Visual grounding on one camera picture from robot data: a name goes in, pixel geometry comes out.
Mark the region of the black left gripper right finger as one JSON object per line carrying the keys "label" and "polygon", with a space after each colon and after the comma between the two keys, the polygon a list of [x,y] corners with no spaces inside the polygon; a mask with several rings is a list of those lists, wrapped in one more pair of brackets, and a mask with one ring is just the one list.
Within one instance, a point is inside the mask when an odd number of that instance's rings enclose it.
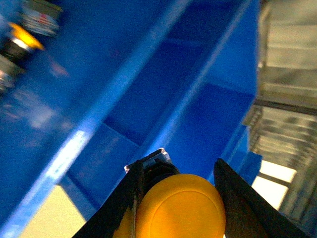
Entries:
{"label": "black left gripper right finger", "polygon": [[223,159],[213,169],[226,214],[227,238],[308,238],[309,235],[275,210]]}

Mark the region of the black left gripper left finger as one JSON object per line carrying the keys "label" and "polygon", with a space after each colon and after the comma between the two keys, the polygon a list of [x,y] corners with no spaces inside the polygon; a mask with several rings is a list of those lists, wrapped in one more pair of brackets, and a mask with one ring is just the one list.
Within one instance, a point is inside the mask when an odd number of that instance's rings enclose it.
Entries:
{"label": "black left gripper left finger", "polygon": [[114,189],[101,208],[74,235],[75,238],[111,238],[119,228],[127,208],[143,196],[144,171],[140,160]]}

